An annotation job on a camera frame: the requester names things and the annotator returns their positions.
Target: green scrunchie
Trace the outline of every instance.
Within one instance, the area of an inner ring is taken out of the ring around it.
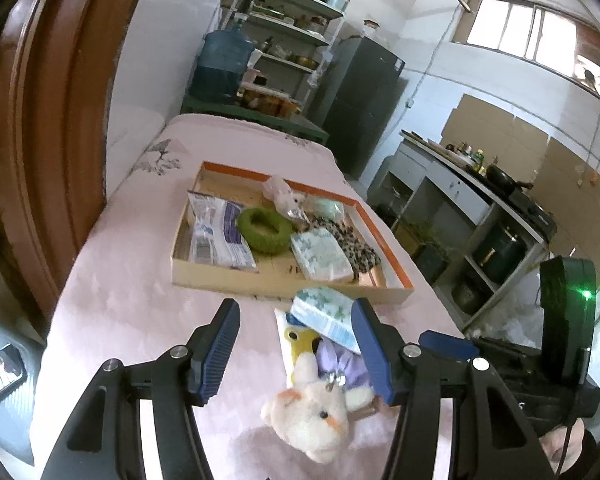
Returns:
[[[268,234],[259,231],[253,225],[254,221],[267,225],[276,231]],[[247,240],[249,247],[259,253],[280,254],[289,247],[293,226],[289,220],[277,211],[263,207],[253,207],[243,210],[236,220],[238,231]]]

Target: large plastic water bottle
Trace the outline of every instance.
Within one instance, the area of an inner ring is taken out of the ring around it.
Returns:
[[[233,104],[242,76],[256,43],[240,28],[247,18],[237,14],[231,29],[216,30],[205,36],[189,95],[200,101]]]

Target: green table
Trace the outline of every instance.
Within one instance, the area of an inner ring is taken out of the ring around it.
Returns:
[[[219,105],[215,103],[205,103],[192,97],[185,97],[182,102],[181,114],[210,114],[233,119],[244,119],[251,123],[258,123],[280,132],[299,137],[301,139],[312,140],[318,144],[325,144],[329,139],[329,134],[323,129],[313,124],[310,120],[299,114],[294,114],[291,120],[280,119],[270,115],[261,114],[255,110],[242,108],[238,105]]]

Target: smartphone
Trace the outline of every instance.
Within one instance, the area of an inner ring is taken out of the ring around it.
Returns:
[[[9,344],[0,350],[0,400],[27,380],[20,351]]]

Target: purple bow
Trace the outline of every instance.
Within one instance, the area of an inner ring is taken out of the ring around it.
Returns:
[[[318,377],[321,379],[335,380],[342,386],[344,377],[345,390],[371,386],[371,377],[362,357],[330,339],[323,338],[320,341],[315,359],[318,363]]]

